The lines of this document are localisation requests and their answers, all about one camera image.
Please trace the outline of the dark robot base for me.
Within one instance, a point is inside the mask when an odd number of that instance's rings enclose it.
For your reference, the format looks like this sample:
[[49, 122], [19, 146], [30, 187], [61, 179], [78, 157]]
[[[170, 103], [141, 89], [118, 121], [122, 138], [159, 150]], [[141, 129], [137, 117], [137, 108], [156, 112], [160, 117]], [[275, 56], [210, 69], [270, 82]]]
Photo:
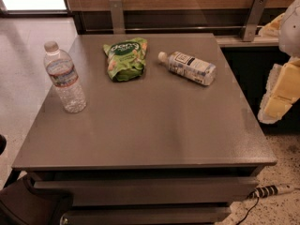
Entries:
[[64, 190], [35, 189], [27, 174], [0, 190], [0, 225], [60, 225], [72, 203]]

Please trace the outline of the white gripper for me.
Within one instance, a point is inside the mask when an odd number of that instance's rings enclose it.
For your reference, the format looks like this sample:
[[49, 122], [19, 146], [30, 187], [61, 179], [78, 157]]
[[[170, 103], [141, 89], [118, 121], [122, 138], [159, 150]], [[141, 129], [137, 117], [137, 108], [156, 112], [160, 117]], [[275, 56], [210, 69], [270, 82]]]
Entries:
[[[300, 0], [294, 0], [285, 13], [276, 16], [274, 20], [262, 27], [259, 36], [278, 37], [279, 49], [282, 52], [292, 57], [299, 57]], [[258, 119], [264, 124], [275, 124], [300, 98], [300, 59], [291, 58], [283, 66], [274, 64], [265, 88]]]

